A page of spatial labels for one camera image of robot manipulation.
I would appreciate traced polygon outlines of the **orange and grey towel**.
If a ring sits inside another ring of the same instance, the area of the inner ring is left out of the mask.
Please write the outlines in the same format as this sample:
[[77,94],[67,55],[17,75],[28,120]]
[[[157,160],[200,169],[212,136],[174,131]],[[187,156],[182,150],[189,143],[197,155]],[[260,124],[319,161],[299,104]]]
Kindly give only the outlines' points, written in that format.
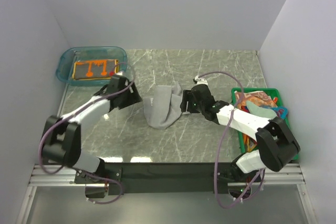
[[76,61],[73,66],[74,80],[109,79],[119,71],[119,61],[116,59],[97,59]]

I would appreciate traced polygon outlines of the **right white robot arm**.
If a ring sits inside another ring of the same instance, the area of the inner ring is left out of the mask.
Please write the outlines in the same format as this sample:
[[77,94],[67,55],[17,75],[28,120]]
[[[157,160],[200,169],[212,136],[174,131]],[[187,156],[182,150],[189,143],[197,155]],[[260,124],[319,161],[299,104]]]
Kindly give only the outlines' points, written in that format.
[[264,168],[279,172],[300,152],[300,145],[284,119],[263,118],[225,101],[216,101],[206,84],[184,90],[180,108],[182,112],[200,113],[206,120],[242,132],[257,142],[258,150],[241,154],[230,164],[235,181],[242,182],[249,173]]

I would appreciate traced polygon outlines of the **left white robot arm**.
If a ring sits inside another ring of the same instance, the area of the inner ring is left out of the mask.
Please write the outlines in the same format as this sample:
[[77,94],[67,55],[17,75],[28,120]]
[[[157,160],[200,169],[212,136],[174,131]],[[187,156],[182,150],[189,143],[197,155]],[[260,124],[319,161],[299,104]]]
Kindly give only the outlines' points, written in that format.
[[50,116],[38,148],[41,168],[53,174],[68,167],[87,173],[93,183],[102,182],[106,176],[105,161],[82,150],[82,132],[112,110],[141,101],[134,80],[115,74],[82,106],[63,116]]

